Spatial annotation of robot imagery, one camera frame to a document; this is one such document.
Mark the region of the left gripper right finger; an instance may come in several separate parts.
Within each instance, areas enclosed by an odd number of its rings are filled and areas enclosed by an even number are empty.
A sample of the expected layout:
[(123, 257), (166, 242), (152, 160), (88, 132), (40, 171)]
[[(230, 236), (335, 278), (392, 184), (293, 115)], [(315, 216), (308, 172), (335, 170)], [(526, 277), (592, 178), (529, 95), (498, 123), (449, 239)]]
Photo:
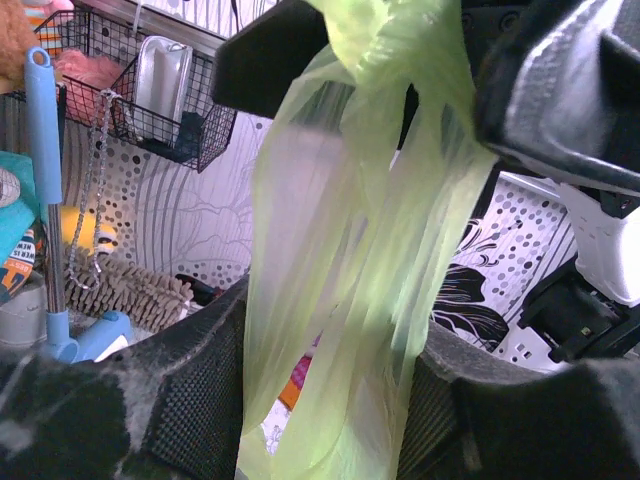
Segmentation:
[(636, 479), (639, 363), (516, 367), (438, 324), (416, 360), (402, 479)]

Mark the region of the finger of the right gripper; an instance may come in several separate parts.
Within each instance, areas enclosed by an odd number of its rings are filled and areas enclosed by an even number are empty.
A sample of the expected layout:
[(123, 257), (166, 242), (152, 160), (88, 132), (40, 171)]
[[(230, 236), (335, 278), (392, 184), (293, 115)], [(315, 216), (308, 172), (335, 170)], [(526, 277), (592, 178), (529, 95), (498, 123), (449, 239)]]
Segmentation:
[(291, 86), (294, 119), (315, 118), (325, 97), (350, 93), (335, 73), (323, 15), (306, 1), (281, 1), (223, 43), (215, 55), (214, 103), (274, 119)]
[(484, 61), (474, 123), (542, 176), (638, 189), (638, 2), (532, 2)]

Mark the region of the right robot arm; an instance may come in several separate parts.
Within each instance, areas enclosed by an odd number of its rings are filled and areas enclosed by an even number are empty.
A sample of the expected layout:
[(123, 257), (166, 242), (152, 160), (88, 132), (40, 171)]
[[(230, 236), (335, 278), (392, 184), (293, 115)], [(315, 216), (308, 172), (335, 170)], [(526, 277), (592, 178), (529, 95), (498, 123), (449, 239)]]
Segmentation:
[(639, 342), (639, 5), (461, 1), (480, 137), (498, 172), (550, 178), (576, 254), (523, 301), (493, 346), (555, 369)]

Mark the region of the green trash bag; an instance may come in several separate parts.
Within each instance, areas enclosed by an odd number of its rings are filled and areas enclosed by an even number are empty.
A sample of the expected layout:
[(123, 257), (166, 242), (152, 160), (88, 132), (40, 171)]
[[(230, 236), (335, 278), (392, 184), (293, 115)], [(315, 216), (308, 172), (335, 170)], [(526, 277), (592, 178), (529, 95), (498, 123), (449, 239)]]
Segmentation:
[[(244, 333), (250, 479), (392, 479), (415, 360), (495, 163), (473, 135), (457, 1), (320, 1), (348, 95), (294, 119), (253, 172)], [(278, 399), (319, 343), (289, 411)]]

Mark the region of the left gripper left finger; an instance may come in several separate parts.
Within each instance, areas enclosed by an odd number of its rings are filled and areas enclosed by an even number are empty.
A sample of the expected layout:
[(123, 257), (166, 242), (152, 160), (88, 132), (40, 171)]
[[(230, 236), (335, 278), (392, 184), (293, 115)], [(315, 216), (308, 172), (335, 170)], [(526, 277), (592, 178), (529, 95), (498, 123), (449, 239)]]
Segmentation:
[(100, 362), (1, 357), (5, 479), (231, 479), (248, 283)]

